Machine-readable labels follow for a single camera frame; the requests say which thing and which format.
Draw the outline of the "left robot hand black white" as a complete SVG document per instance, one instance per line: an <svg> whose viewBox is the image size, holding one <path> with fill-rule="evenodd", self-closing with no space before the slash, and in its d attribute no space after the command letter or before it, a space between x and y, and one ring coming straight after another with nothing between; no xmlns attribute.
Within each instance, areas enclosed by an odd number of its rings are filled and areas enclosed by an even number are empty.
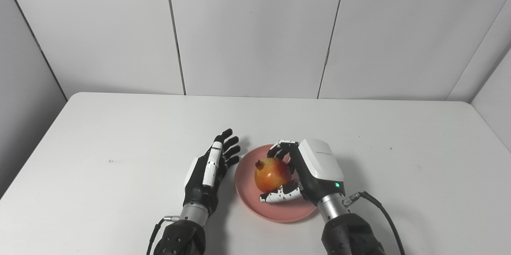
<svg viewBox="0 0 511 255"><path fill-rule="evenodd" d="M184 206L200 205L210 216L218 206L220 183L229 168L240 161L239 137L232 129L226 129L217 135L206 153L192 166L185 182Z"/></svg>

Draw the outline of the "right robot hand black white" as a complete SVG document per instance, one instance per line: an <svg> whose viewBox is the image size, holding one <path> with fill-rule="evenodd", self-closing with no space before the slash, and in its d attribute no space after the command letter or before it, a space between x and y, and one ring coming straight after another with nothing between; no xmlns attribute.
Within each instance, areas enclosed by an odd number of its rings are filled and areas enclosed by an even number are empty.
<svg viewBox="0 0 511 255"><path fill-rule="evenodd" d="M289 155L289 163L299 178L261 194L261 202L275 204L303 197L320 208L345 210L344 175L326 142L313 138L302 142L281 139L267 155L281 160Z"/></svg>

